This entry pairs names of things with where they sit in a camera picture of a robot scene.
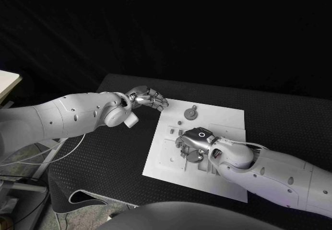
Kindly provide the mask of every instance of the white board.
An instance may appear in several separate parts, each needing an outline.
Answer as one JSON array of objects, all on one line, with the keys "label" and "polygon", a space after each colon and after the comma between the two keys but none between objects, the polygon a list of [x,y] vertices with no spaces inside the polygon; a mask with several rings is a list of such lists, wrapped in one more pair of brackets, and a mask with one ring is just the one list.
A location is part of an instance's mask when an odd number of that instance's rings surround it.
[{"label": "white board", "polygon": [[[161,114],[143,175],[247,203],[247,190],[218,175],[207,157],[200,164],[192,164],[181,157],[181,149],[175,147],[179,130],[185,132],[197,127],[207,128],[218,137],[246,141],[244,111],[174,99],[168,101],[169,107]],[[189,121],[184,113],[194,105],[198,107],[198,118]]]}]

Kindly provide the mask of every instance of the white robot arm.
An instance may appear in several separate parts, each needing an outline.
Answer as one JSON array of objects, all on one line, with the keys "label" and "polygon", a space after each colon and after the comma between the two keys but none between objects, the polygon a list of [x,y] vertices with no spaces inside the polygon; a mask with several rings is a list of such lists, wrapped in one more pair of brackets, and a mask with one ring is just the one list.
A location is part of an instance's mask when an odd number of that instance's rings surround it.
[{"label": "white robot arm", "polygon": [[119,92],[67,95],[41,105],[0,110],[0,162],[25,146],[47,139],[77,137],[100,126],[139,121],[132,112],[140,105],[168,107],[162,94],[139,86]]},{"label": "white robot arm", "polygon": [[332,218],[332,173],[299,158],[215,137],[205,128],[188,130],[176,147],[197,150],[182,157],[200,163],[204,156],[220,175],[273,203]]}]

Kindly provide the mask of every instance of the gray floor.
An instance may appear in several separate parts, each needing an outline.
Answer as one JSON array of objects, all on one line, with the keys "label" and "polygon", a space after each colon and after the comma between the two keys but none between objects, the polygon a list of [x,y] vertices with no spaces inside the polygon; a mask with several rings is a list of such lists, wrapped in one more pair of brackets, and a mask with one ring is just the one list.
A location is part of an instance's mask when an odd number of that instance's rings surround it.
[{"label": "gray floor", "polygon": [[[58,214],[62,230],[94,230],[107,221],[107,218],[112,214],[120,214],[123,211],[127,211],[129,208],[133,208],[133,206],[127,207],[126,204],[113,200],[103,200],[109,203],[109,205],[84,207],[74,212],[70,212],[68,216],[65,214]],[[36,230],[58,229],[60,226],[57,222],[55,212],[52,210],[52,206],[49,205]]]}]

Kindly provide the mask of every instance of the black curtain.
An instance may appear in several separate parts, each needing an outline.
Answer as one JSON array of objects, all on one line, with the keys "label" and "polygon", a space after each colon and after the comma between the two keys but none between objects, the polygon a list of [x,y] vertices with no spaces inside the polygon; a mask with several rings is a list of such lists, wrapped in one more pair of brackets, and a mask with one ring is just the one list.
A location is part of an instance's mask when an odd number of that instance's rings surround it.
[{"label": "black curtain", "polygon": [[194,4],[2,0],[19,98],[94,92],[107,73],[332,98],[327,5]]}]

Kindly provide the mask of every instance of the black table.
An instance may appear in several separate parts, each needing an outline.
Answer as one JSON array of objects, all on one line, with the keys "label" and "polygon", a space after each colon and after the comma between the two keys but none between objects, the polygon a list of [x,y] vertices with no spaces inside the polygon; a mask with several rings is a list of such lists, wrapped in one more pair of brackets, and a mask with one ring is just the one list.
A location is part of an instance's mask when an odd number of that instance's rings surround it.
[{"label": "black table", "polygon": [[[127,92],[148,85],[166,98],[246,111],[247,141],[288,153],[332,171],[332,102],[324,99],[257,92],[220,86],[109,74],[99,92]],[[58,213],[96,204],[87,193],[142,206],[162,201],[188,201],[237,211],[285,229],[332,229],[328,217],[282,207],[253,193],[249,203],[220,197],[142,175],[159,121],[159,111],[143,106],[133,128],[100,127],[86,135],[77,151],[49,169],[54,210]],[[83,137],[67,140],[57,158]]]}]

